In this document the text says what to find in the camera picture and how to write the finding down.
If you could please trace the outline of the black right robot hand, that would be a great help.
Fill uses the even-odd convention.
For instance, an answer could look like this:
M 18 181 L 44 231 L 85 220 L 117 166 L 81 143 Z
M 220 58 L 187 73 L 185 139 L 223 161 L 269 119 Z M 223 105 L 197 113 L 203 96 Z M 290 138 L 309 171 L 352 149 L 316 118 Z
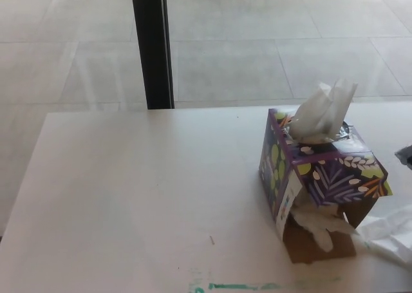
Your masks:
M 412 169 L 412 145 L 399 149 L 395 156 L 399 159 L 400 163 Z

